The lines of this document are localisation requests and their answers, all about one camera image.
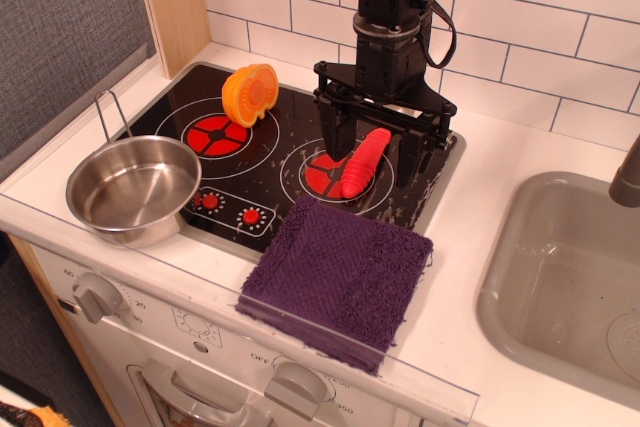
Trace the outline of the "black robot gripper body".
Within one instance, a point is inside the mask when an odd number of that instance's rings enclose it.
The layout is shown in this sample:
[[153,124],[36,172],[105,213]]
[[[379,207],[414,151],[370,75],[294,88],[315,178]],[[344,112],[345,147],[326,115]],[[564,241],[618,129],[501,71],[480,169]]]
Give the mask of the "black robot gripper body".
[[450,57],[440,63],[431,57],[431,28],[386,32],[371,27],[357,34],[354,64],[321,61],[314,66],[317,105],[321,94],[343,101],[358,97],[359,105],[351,108],[358,122],[385,127],[400,137],[408,130],[429,134],[435,149],[448,148],[456,106],[427,85],[425,74],[429,67],[446,65]]

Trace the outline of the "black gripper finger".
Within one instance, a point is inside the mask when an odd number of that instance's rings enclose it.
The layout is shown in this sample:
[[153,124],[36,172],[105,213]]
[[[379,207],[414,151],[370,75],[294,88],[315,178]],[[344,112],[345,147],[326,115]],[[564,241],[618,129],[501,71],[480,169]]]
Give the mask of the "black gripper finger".
[[431,135],[405,131],[399,142],[396,186],[400,189],[410,186],[421,166],[429,164],[434,150],[435,142]]
[[341,160],[355,145],[358,121],[351,115],[351,108],[358,106],[361,99],[355,97],[343,101],[321,94],[317,101],[326,152],[332,160]]

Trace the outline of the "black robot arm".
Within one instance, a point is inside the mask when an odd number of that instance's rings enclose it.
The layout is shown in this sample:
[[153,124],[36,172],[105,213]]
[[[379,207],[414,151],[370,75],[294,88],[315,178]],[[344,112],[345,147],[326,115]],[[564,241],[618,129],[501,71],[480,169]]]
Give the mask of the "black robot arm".
[[355,146],[359,122],[399,136],[396,184],[404,188],[446,150],[456,106],[430,88],[428,68],[446,66],[429,54],[432,20],[452,20],[436,0],[358,0],[353,65],[315,65],[315,91],[327,154],[341,160]]

